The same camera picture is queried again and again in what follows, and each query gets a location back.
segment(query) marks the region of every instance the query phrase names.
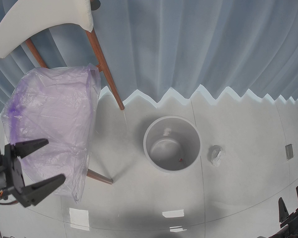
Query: white chair backrest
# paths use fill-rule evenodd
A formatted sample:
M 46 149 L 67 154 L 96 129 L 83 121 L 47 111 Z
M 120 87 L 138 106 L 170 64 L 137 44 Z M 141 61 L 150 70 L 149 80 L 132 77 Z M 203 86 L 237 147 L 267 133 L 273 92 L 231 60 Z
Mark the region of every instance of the white chair backrest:
M 0 22 L 0 58 L 32 35 L 64 23 L 91 32 L 90 0 L 18 0 Z

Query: curtain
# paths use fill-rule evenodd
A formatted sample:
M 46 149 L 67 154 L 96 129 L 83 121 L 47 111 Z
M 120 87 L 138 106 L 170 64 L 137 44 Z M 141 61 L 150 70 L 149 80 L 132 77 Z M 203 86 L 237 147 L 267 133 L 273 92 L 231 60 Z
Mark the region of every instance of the curtain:
M 138 89 L 158 102 L 170 87 L 189 98 L 200 84 L 215 99 L 227 86 L 298 98 L 296 0 L 100 1 L 94 28 L 122 100 Z M 15 2 L 0 0 L 0 20 Z M 50 68 L 98 64 L 78 25 L 31 39 Z M 0 59 L 0 108 L 34 67 L 25 43 Z

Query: brown wooden leg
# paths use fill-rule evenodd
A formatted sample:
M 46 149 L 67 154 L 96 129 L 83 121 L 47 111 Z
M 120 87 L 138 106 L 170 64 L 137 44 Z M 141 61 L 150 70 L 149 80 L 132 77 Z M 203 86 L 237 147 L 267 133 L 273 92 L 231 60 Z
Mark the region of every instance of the brown wooden leg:
M 28 46 L 31 53 L 33 54 L 34 58 L 39 63 L 40 67 L 48 68 L 48 66 L 46 65 L 46 63 L 44 62 L 42 57 L 40 56 L 39 52 L 37 51 L 37 49 L 36 49 L 35 45 L 33 44 L 32 40 L 29 38 L 29 39 L 25 40 L 25 43 Z
M 93 170 L 90 170 L 90 169 L 88 169 L 88 171 L 87 171 L 87 177 L 96 179 L 96 180 L 104 182 L 106 184 L 113 184 L 112 179 L 107 178 L 99 173 L 94 172 Z
M 116 88 L 115 82 L 113 80 L 112 74 L 110 72 L 109 66 L 107 64 L 107 61 L 105 60 L 105 56 L 103 55 L 103 51 L 100 47 L 100 44 L 98 42 L 98 38 L 96 36 L 96 33 L 94 31 L 94 28 L 92 30 L 92 32 L 86 31 L 86 34 L 88 36 L 88 39 L 91 43 L 91 46 L 93 48 L 93 51 L 95 53 L 95 56 L 99 62 L 99 64 L 97 65 L 97 67 L 99 68 L 100 71 L 103 71 L 105 78 L 107 79 L 107 82 L 112 90 L 112 93 L 120 107 L 121 110 L 124 109 L 124 105 L 123 102 L 119 96 L 118 90 Z

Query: chair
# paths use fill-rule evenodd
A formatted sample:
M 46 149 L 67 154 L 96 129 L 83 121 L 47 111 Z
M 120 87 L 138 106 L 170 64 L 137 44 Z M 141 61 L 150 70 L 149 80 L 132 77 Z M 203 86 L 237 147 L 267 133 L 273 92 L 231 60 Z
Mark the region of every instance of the chair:
M 99 1 L 91 2 L 95 7 L 100 6 Z M 103 71 L 119 108 L 123 110 L 123 102 L 93 28 L 90 0 L 18 0 L 0 22 L 0 58 L 6 57 L 25 41 L 40 66 L 48 68 L 30 37 L 44 29 L 65 23 L 80 25 L 86 31 L 99 63 L 97 67 L 99 71 Z M 113 183 L 112 179 L 89 169 L 87 176 L 107 184 Z

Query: translucent plastic bag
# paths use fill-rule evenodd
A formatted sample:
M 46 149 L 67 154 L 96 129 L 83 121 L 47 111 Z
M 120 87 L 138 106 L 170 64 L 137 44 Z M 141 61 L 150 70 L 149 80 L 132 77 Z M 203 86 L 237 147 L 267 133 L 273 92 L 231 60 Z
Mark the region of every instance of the translucent plastic bag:
M 49 144 L 21 160 L 34 181 L 63 173 L 54 194 L 80 201 L 100 93 L 97 67 L 35 68 L 21 79 L 1 113 L 7 140 L 46 138 Z

